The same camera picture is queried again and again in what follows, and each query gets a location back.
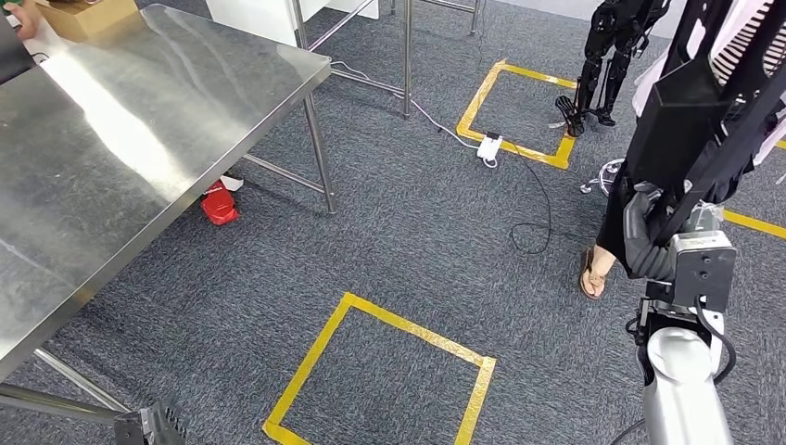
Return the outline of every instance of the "white wall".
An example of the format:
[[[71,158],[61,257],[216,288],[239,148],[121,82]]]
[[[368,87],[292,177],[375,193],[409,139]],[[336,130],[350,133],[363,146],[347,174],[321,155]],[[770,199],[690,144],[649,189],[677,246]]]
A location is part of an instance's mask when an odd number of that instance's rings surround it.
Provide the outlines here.
[[[589,20],[602,0],[497,0],[511,5],[529,7],[538,11],[551,12],[574,19]],[[679,17],[688,0],[672,0],[668,14],[653,30],[653,35],[671,38],[677,31]]]

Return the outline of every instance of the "human hand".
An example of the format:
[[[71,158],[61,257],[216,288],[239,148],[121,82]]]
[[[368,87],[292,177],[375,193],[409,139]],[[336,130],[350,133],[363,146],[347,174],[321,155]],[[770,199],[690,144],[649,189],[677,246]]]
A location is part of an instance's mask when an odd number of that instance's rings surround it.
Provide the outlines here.
[[[21,26],[17,29],[17,37],[20,40],[28,40],[35,37],[40,16],[32,0],[24,0],[22,6],[15,3],[6,3],[3,5],[3,9],[10,12],[19,21]]]

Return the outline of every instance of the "robot leg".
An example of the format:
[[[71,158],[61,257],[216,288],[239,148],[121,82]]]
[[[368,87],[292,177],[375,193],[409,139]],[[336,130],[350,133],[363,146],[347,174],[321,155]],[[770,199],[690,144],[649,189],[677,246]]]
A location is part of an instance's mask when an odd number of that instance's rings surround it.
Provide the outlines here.
[[[619,90],[622,87],[622,82],[628,75],[628,66],[630,65],[630,58],[633,55],[631,49],[619,49],[615,51],[615,56],[611,61],[609,68],[609,77],[606,80],[606,98],[603,101],[603,106],[592,111],[592,114],[598,117],[598,123],[607,127],[613,127],[616,122],[612,119],[612,111],[616,98],[619,95]]]
[[[563,113],[567,132],[573,137],[584,133],[584,117],[590,111],[590,103],[601,77],[603,56],[609,52],[615,41],[617,31],[617,0],[605,0],[592,15],[592,23],[584,47],[584,68],[578,78],[576,97],[573,101],[567,96],[557,97],[555,105]]]

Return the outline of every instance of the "humanoid robot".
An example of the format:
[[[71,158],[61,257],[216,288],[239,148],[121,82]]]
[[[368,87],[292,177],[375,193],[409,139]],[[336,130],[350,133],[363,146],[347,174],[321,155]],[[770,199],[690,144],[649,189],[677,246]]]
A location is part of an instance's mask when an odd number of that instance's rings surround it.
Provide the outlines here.
[[[598,117],[598,123],[613,127],[611,114],[622,82],[628,74],[630,60],[640,56],[650,43],[649,34],[655,23],[668,12],[671,0],[604,0],[592,15],[587,44],[584,47],[584,68],[578,78],[576,97],[561,95],[556,106],[563,113],[567,132],[573,137],[584,133],[588,113]],[[611,47],[614,57],[606,63],[605,98],[600,106],[590,109],[592,98],[601,77],[603,57]]]

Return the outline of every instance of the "white cabinet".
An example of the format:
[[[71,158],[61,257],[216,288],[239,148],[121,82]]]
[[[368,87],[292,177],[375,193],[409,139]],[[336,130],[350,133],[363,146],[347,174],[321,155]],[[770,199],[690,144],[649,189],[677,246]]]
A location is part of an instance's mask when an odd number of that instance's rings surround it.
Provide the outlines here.
[[[292,0],[207,0],[213,20],[257,34],[261,37],[295,45],[295,14],[292,12]],[[300,0],[303,17],[308,20],[323,7],[350,12],[363,0]],[[373,1],[361,15],[370,19],[379,19],[379,3]],[[318,35],[309,33],[311,40]]]

